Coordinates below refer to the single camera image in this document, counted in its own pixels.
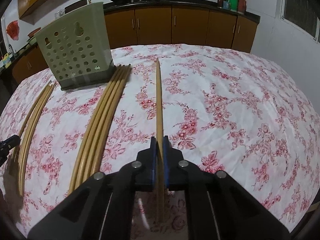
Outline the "bamboo chopstick group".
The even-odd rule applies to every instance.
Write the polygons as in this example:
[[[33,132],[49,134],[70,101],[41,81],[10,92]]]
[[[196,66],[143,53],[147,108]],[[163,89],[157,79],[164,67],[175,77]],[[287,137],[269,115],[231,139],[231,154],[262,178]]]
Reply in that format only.
[[[82,150],[82,159],[77,177],[78,184],[83,183],[99,170],[108,131],[129,72],[130,68],[128,66],[121,66],[113,80],[108,84],[106,94],[90,127],[85,141],[85,148]]]
[[[116,82],[120,78],[123,72],[124,66],[119,65],[112,75],[110,81],[108,82],[105,90],[103,91],[95,110],[89,120],[86,131],[81,141],[80,149],[78,150],[78,155],[74,164],[71,181],[69,184],[68,195],[70,195],[78,186],[79,183],[82,182],[84,172],[86,171],[86,167],[88,166],[88,156],[90,153],[90,147],[92,146],[93,137],[96,134],[97,126],[99,124],[103,108],[106,105],[108,97],[110,96]]]
[[[19,196],[24,196],[24,180],[25,180],[25,171],[27,166],[27,158],[30,150],[31,142],[34,136],[34,132],[36,126],[39,122],[41,113],[49,100],[54,88],[56,86],[56,82],[52,82],[49,85],[49,88],[44,92],[43,96],[37,103],[33,113],[31,114],[29,121],[27,123],[27,127],[25,130],[25,135],[23,137],[22,146],[20,149],[20,155],[18,159],[18,174],[17,174],[17,185],[18,185],[18,194]]]
[[[43,96],[44,92],[49,88],[49,85],[51,84],[52,82],[49,81],[45,87],[41,90],[40,94],[38,95],[38,97],[35,99],[35,101],[33,102],[32,106],[30,107],[25,119],[23,120],[23,124],[21,126],[21,129],[18,133],[18,136],[21,138],[24,130],[25,130],[25,127],[29,121],[29,118],[31,116],[31,114],[33,113],[37,103],[39,102],[39,100],[41,99],[41,97]],[[10,167],[9,167],[9,174],[10,175],[14,175],[14,171],[16,170],[16,163],[17,163],[17,156],[18,156],[18,152],[20,150],[20,143],[18,143],[18,146],[15,147],[14,151],[13,151],[13,154],[11,155],[11,162],[10,162]]]
[[[99,122],[98,129],[98,142],[95,143],[95,150],[90,154],[92,157],[91,164],[89,166],[88,176],[91,176],[95,172],[99,171],[101,160],[103,157],[108,133],[112,124],[112,120],[118,106],[119,100],[123,94],[124,87],[126,85],[127,78],[131,72],[131,65],[124,66],[124,72],[117,80],[117,83],[112,90],[110,97],[107,100],[106,108],[103,111],[103,119]]]
[[[48,101],[48,98],[50,97],[50,93],[52,92],[53,88],[53,81],[49,81],[32,104],[21,127],[19,136],[22,137],[22,142],[19,144],[19,146],[13,154],[13,164],[11,165],[12,174],[16,176],[17,180],[19,180],[21,166],[24,160],[24,148],[26,145],[30,145],[30,141],[33,137],[32,133],[34,133],[35,131],[37,122],[40,118],[45,104]]]
[[[119,66],[103,91],[84,133],[68,193],[99,170],[108,131],[129,73],[128,66]]]

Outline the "yellow detergent bottle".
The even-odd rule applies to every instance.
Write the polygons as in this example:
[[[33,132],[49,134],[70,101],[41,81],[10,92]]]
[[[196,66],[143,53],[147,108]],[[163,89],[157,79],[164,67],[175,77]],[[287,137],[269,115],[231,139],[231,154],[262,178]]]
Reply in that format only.
[[[6,53],[2,59],[3,67],[8,68],[11,65],[10,54]]]

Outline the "red hanging plastic bag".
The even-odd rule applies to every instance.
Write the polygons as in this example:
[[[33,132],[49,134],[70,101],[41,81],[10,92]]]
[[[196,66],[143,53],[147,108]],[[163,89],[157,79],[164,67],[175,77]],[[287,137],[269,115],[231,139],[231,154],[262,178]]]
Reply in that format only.
[[[17,41],[19,39],[19,33],[20,33],[18,20],[10,22],[7,25],[6,32],[12,40]]]

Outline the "green perforated utensil holder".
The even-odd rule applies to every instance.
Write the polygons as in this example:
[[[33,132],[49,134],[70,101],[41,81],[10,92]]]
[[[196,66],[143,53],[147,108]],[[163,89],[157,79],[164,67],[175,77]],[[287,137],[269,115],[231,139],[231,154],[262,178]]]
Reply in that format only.
[[[115,72],[101,2],[61,16],[35,37],[61,90],[106,83]]]

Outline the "window with grille right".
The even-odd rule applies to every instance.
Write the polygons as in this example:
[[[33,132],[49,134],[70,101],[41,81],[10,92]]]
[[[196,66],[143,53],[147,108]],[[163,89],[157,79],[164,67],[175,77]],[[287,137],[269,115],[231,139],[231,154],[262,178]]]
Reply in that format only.
[[[319,17],[309,0],[282,0],[281,19],[319,42]]]

